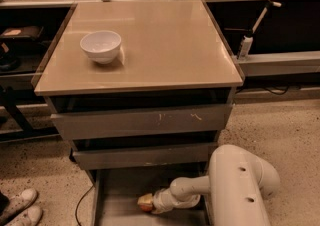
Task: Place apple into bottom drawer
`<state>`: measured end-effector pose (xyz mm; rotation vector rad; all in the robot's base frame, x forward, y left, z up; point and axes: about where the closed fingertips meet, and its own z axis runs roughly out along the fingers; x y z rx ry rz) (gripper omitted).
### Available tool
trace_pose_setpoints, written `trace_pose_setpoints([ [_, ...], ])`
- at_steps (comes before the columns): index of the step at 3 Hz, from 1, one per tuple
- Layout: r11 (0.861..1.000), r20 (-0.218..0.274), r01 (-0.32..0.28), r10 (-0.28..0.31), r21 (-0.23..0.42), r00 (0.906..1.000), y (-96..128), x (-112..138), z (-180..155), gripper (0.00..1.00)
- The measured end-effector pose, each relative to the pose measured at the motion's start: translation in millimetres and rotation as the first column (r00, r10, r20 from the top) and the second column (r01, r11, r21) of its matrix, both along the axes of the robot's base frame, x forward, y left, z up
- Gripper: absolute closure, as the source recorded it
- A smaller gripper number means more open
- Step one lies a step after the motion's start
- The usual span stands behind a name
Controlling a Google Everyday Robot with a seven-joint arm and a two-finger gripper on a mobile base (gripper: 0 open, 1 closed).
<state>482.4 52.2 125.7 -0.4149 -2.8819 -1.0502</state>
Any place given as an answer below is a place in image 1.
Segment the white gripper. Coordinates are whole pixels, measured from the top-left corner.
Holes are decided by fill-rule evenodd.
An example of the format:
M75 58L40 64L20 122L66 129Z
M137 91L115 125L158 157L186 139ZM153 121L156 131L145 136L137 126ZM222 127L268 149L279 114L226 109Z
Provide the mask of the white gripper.
M137 204L139 206L153 205L153 214L161 214L174 209L174 199L169 189L160 189L154 195L145 194L138 198Z

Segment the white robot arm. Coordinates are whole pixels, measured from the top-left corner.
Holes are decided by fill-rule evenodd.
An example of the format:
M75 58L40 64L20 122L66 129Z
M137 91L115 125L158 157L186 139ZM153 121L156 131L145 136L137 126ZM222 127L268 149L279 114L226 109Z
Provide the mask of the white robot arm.
M161 214L192 208L207 195L214 226L271 226L264 201L279 188L272 164L238 146L222 145L211 155L206 175L176 178L168 188L139 197L137 205Z

